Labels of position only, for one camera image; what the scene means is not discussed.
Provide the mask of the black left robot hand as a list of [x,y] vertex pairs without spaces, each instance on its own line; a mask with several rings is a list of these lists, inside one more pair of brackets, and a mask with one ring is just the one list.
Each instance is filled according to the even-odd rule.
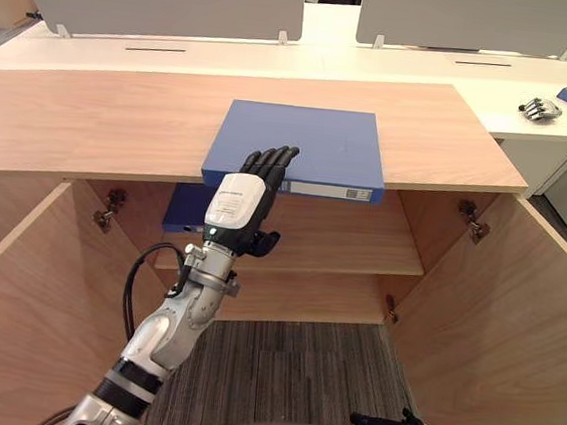
[[203,241],[239,257],[262,258],[269,254],[280,234],[265,232],[261,225],[299,151],[287,145],[253,151],[237,172],[224,176],[205,213]]

